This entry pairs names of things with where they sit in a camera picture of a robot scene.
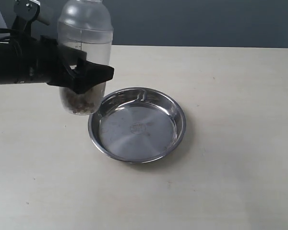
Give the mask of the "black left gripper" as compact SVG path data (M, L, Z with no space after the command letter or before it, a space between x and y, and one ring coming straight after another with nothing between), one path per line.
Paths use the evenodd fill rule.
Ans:
M57 40L48 36L30 38L29 51L29 83L67 87L76 94L84 94L114 76L113 67L89 62L85 51L58 46Z

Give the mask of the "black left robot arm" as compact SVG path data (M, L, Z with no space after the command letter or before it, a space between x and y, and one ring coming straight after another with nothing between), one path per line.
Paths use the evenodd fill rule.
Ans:
M86 52L49 37L12 36L0 43L0 85L46 83L83 94L113 78L113 67L86 58Z

